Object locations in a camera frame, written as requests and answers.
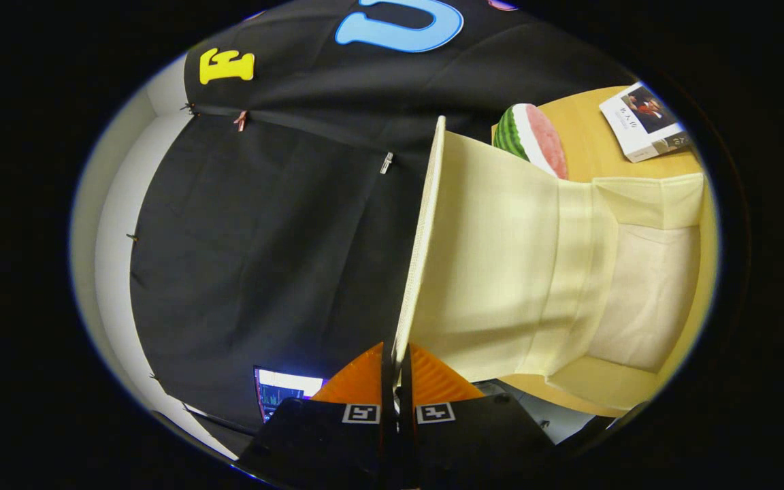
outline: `photo on book cover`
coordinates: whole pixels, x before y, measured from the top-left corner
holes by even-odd
[[[683,148],[684,146],[688,145],[688,143],[688,132],[679,131],[679,133],[672,134],[668,137],[663,137],[661,140],[653,142],[653,148],[655,148],[656,151],[660,154],[678,150],[679,148]]]
[[[637,87],[620,99],[634,112],[647,133],[655,133],[677,122],[675,115],[647,87]]]

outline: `white wall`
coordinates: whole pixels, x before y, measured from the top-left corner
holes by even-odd
[[[122,385],[148,409],[226,455],[180,400],[150,378],[131,313],[129,277],[133,233],[147,187],[175,137],[189,122],[183,84],[186,55],[165,68],[122,108],[93,150],[71,222],[71,272],[91,338]]]

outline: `blue letter u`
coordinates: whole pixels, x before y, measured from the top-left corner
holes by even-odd
[[[339,44],[374,44],[399,52],[427,52],[447,44],[461,31],[464,18],[453,7],[438,0],[359,0],[361,5],[397,3],[405,7],[424,10],[434,21],[422,29],[409,29],[400,25],[371,20],[364,13],[346,16],[338,26],[335,40]]]

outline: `metal clip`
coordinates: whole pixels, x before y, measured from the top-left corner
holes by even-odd
[[[244,130],[244,125],[246,124],[246,111],[240,112],[240,115],[237,120],[234,121],[234,124],[238,125],[238,133]]]
[[[389,168],[389,164],[392,163],[392,152],[386,153],[386,159],[383,161],[383,166],[380,167],[380,173],[385,174],[386,170]]]

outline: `monitor screen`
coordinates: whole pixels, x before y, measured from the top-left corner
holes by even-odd
[[[284,374],[258,367],[254,371],[262,422],[268,422],[268,419],[274,415],[274,410],[283,403],[284,399],[298,397],[308,400],[327,382],[327,379]]]

